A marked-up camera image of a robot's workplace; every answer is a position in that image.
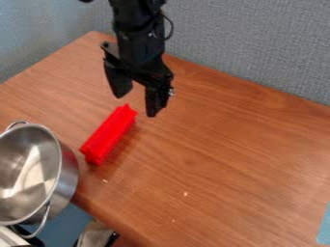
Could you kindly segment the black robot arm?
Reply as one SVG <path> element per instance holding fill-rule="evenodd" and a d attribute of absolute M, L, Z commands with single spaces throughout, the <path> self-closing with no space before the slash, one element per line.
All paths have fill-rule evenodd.
<path fill-rule="evenodd" d="M 173 88 L 173 73 L 162 61 L 166 18 L 161 7 L 165 0 L 108 0 L 112 8 L 112 29 L 116 45 L 105 41 L 102 67 L 112 94 L 121 98 L 132 82 L 144 86 L 145 114 L 154 117 L 165 108 Z"/>

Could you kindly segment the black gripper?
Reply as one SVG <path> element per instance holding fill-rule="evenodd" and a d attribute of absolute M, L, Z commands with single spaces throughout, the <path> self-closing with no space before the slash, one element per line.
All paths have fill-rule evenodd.
<path fill-rule="evenodd" d="M 165 25 L 161 18 L 130 30 L 114 24 L 117 42 L 105 41 L 102 67 L 112 94 L 121 98 L 132 89 L 132 82 L 145 87 L 145 113 L 154 117 L 172 96 L 173 74 L 162 61 Z"/>

